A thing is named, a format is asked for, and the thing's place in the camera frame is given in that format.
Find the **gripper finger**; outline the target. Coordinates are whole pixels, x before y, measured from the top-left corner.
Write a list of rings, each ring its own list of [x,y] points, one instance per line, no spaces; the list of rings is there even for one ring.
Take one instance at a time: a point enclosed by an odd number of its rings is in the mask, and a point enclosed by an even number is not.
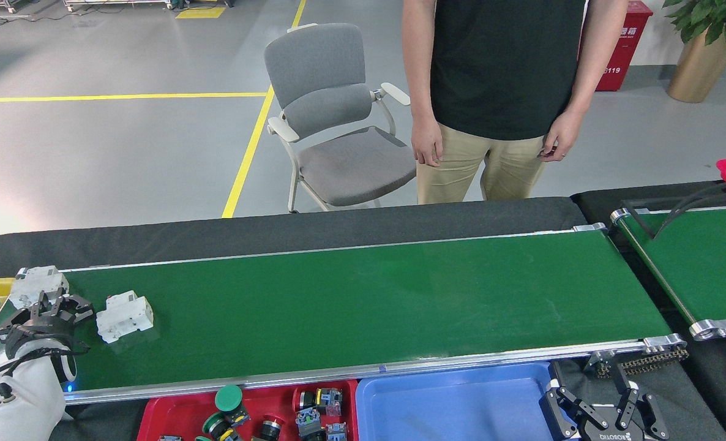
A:
[[[8,337],[14,333],[16,326],[25,325],[30,319],[39,318],[40,314],[48,310],[48,298],[46,293],[39,293],[37,301],[29,307],[19,308],[9,318],[0,324],[0,341],[5,343]]]
[[[551,381],[541,398],[541,410],[554,439],[590,439],[611,428],[600,411],[564,385],[561,366],[548,366]]]
[[[78,295],[60,296],[51,307],[51,328],[75,328],[94,316],[91,302]]]
[[[614,383],[621,395],[614,427],[627,439],[668,439],[669,430],[653,394],[641,393],[622,367],[615,369]]]

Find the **person's right hand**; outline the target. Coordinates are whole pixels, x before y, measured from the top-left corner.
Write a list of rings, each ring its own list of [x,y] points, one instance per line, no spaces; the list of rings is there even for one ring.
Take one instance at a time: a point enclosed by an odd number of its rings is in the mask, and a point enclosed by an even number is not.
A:
[[[433,115],[422,115],[413,112],[411,129],[411,147],[414,159],[428,167],[439,167],[443,158],[443,137],[440,125]]]

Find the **person's left hand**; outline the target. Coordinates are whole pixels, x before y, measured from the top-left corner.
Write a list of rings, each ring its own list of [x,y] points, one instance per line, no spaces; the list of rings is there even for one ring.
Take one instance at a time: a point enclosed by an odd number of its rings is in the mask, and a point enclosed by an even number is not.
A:
[[[543,148],[537,158],[542,162],[564,160],[578,139],[585,116],[586,112],[584,111],[567,110],[562,112],[555,119],[547,136],[545,136]]]

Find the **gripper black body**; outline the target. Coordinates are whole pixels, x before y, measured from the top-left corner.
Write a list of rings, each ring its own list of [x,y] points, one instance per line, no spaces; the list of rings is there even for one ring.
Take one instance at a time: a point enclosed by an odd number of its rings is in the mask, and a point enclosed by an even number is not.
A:
[[[5,344],[5,354],[10,360],[15,358],[17,351],[27,342],[53,341],[67,349],[72,349],[74,338],[75,319],[66,321],[61,318],[38,318],[35,323],[28,320],[24,323],[14,323],[11,320],[2,324],[2,341]]]
[[[646,433],[637,423],[630,422],[626,429],[620,429],[615,423],[607,428],[599,429],[592,421],[578,425],[582,440],[645,440]]]

